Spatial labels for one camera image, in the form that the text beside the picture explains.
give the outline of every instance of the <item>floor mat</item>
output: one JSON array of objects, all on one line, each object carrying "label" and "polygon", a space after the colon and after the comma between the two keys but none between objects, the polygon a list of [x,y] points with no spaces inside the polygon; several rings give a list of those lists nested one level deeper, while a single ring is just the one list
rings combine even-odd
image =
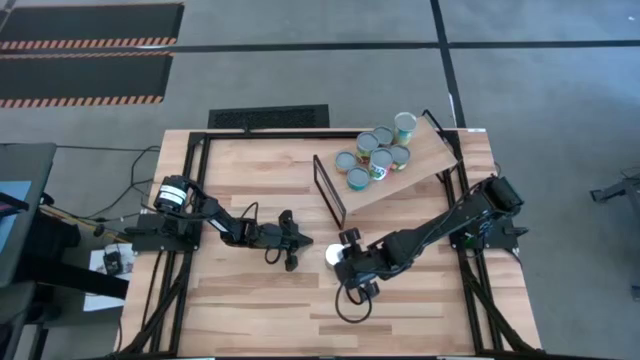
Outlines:
[{"label": "floor mat", "polygon": [[329,105],[209,111],[209,129],[328,128]]},{"label": "floor mat", "polygon": [[0,56],[0,107],[162,102],[173,54]]},{"label": "floor mat", "polygon": [[170,45],[183,11],[182,4],[15,8],[0,49]]}]

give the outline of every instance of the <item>concrete floor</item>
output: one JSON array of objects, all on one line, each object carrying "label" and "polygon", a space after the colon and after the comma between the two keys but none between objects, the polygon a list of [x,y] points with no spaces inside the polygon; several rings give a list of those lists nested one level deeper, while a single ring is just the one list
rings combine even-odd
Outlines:
[{"label": "concrete floor", "polygon": [[[17,5],[132,2],[142,1]],[[640,39],[637,1],[441,3],[450,41]],[[182,45],[436,40],[426,0],[186,6]],[[517,224],[531,228],[521,257],[542,344],[553,353],[637,358],[640,304],[629,285],[640,280],[640,229],[626,199],[598,205],[588,191],[640,165],[640,50],[454,50],[452,57],[467,125],[488,129],[496,160],[527,202]],[[389,123],[399,111],[424,107],[453,126],[437,50],[179,54],[162,104],[0,109],[0,141],[146,147],[159,144],[166,129],[205,127],[209,109],[310,103],[329,104],[334,127]],[[135,156],[60,149],[47,192],[60,207],[92,212],[126,188]],[[139,179],[153,174],[155,160],[145,156]],[[139,201],[128,196],[112,215],[135,211]],[[85,245],[96,246],[89,237]],[[106,354],[117,315],[76,309],[60,322],[74,325],[50,333],[44,358]]]}]

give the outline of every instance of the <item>wooden tabletop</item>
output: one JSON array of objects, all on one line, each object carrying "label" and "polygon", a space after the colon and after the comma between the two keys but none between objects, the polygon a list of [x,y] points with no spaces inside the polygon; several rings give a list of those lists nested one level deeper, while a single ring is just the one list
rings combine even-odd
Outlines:
[{"label": "wooden tabletop", "polygon": [[[495,171],[488,136],[467,130],[459,134],[469,182],[474,184]],[[182,173],[188,135],[187,130],[166,132],[152,194],[164,176]],[[291,209],[300,231],[314,244],[298,253],[298,268],[287,273],[282,260],[268,265],[263,251],[228,247],[206,226],[194,255],[180,356],[473,353],[458,260],[448,239],[427,247],[402,275],[378,282],[381,294],[374,299],[367,321],[351,325],[337,317],[334,298],[339,283],[325,266],[324,251],[329,244],[339,243],[338,229],[313,183],[312,156],[335,152],[349,141],[212,142],[205,191],[233,216],[259,201],[260,223],[277,223],[280,212]],[[371,243],[391,231],[416,227],[447,209],[444,188],[432,176],[356,211],[349,225],[357,226],[364,242]],[[484,253],[496,305],[525,341],[539,346],[519,264],[503,250]],[[145,253],[135,262],[122,315],[124,344],[140,329],[155,259],[156,254]],[[162,269],[161,263],[151,309]],[[359,317],[366,306],[352,305],[342,296],[341,310]],[[479,315],[489,348],[486,317],[483,311]],[[168,319],[173,319],[171,310]],[[168,347],[171,323],[165,321],[161,349]]]}]

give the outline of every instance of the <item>wooden table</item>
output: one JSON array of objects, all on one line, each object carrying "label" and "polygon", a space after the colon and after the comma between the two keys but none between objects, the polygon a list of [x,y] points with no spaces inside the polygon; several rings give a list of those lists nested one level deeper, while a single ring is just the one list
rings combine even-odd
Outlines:
[{"label": "wooden table", "polygon": [[[459,134],[469,182],[495,172],[487,134],[467,130]],[[188,135],[186,130],[166,132],[152,194],[164,176],[182,173]],[[379,281],[382,293],[374,300],[369,320],[351,325],[337,317],[333,302],[339,284],[325,266],[324,251],[339,243],[338,229],[313,183],[312,156],[335,152],[348,141],[212,142],[205,180],[208,194],[234,216],[259,201],[261,223],[277,223],[280,212],[291,209],[300,231],[315,243],[299,252],[299,267],[287,273],[282,260],[268,265],[263,251],[228,247],[212,227],[205,226],[189,280],[180,356],[473,353],[458,260],[448,239],[427,247],[409,271]],[[432,176],[356,211],[349,226],[359,227],[364,242],[370,243],[391,231],[416,227],[447,209],[444,187]],[[496,305],[525,341],[539,346],[519,264],[503,250],[484,254]],[[155,259],[156,254],[149,253],[136,260],[122,315],[124,344],[140,329]],[[161,263],[154,300],[162,269]],[[359,317],[366,311],[366,306],[352,305],[346,296],[341,301],[347,316]],[[482,310],[479,317],[489,348]],[[171,309],[167,318],[173,319]],[[165,321],[161,349],[168,347],[171,324]]]}]

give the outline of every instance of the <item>tin can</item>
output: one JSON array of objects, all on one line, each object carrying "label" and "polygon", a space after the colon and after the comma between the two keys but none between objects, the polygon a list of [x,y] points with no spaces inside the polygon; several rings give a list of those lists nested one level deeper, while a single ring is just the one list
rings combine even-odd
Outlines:
[{"label": "tin can", "polygon": [[371,161],[369,161],[369,176],[373,180],[382,180],[393,163],[393,155],[387,149],[377,149],[371,153]]},{"label": "tin can", "polygon": [[358,162],[361,164],[369,163],[369,158],[371,157],[371,152],[378,148],[378,138],[372,132],[363,132],[358,135],[356,139],[356,147],[358,151],[356,152],[356,158]]},{"label": "tin can", "polygon": [[336,156],[336,170],[340,174],[346,174],[347,171],[356,166],[356,157],[348,152],[341,151]]},{"label": "tin can", "polygon": [[391,155],[393,156],[391,171],[402,171],[409,162],[411,151],[402,145],[393,145],[389,151],[391,151]]},{"label": "tin can", "polygon": [[369,173],[361,167],[354,167],[347,173],[347,184],[355,191],[362,191],[369,185]]},{"label": "tin can", "polygon": [[389,147],[393,141],[393,130],[386,126],[378,126],[373,129],[373,134],[378,138],[379,146]]},{"label": "tin can", "polygon": [[412,113],[402,112],[394,119],[396,127],[393,131],[393,143],[397,145],[408,145],[411,141],[413,131],[416,129],[418,120]]}]

